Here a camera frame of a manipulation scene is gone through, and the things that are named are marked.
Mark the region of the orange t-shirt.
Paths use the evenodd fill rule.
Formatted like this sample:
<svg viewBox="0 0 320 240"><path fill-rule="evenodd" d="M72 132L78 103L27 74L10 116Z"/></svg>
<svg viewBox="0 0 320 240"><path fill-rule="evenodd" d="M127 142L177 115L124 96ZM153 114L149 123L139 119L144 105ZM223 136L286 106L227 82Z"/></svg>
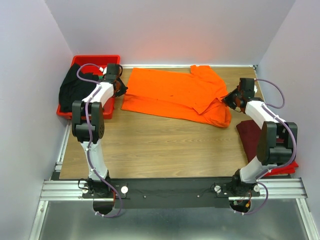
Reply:
<svg viewBox="0 0 320 240"><path fill-rule="evenodd" d="M229 127L232 115L223 103L225 81L208 65L189 73L134 68L122 110Z"/></svg>

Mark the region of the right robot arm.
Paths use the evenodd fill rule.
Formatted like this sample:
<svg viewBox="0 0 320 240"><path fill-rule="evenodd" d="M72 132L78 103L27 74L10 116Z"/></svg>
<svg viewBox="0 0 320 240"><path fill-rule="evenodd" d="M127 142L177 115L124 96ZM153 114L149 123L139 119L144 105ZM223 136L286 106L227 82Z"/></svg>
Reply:
<svg viewBox="0 0 320 240"><path fill-rule="evenodd" d="M244 196L267 173L287 167L297 155L297 124L285 121L271 111L271 104L255 96L256 82L254 78L240 78L238 86L223 98L225 105L233 110L239 108L261 130L254 158L238 169L230 182L214 188L227 197Z"/></svg>

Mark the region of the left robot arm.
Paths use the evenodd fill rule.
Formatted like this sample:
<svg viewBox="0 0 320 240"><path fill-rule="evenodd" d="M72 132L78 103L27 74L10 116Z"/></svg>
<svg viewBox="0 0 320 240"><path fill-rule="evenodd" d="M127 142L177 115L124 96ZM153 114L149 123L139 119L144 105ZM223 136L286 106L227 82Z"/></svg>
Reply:
<svg viewBox="0 0 320 240"><path fill-rule="evenodd" d="M80 76L82 68L93 66L103 73L100 80ZM102 138L105 133L103 106L108 100L124 95L128 87L122 82L123 67L109 63L102 68L94 63L81 65L76 72L79 80L95 84L94 89L82 100L72 103L72 134L82 146L87 164L88 179L86 191L96 195L112 192L119 197L118 191L108 182L109 170L104 162Z"/></svg>

